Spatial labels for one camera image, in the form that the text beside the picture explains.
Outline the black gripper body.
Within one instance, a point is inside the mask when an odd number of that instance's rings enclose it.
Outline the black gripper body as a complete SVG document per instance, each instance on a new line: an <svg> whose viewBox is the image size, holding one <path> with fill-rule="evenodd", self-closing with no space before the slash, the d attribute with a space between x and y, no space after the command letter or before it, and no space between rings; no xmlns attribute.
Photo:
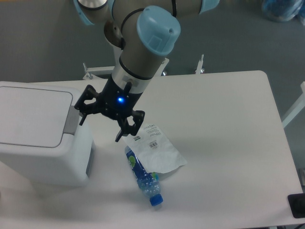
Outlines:
<svg viewBox="0 0 305 229"><path fill-rule="evenodd" d="M125 93L110 77L96 98L96 102L101 107L102 114L110 119L116 119L116 114L129 117L141 95L142 93Z"/></svg>

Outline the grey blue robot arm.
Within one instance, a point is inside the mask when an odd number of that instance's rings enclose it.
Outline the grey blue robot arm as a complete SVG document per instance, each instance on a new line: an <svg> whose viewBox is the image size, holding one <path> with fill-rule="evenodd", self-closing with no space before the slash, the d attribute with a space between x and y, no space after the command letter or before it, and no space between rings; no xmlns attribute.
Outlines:
<svg viewBox="0 0 305 229"><path fill-rule="evenodd" d="M104 22L106 40L121 49L101 92L88 85L75 104L85 119L102 114L116 120L116 136L136 135L145 113L134 110L151 79L173 50L181 33L179 19L199 15L218 5L216 0L76 0L79 17L89 25Z"/></svg>

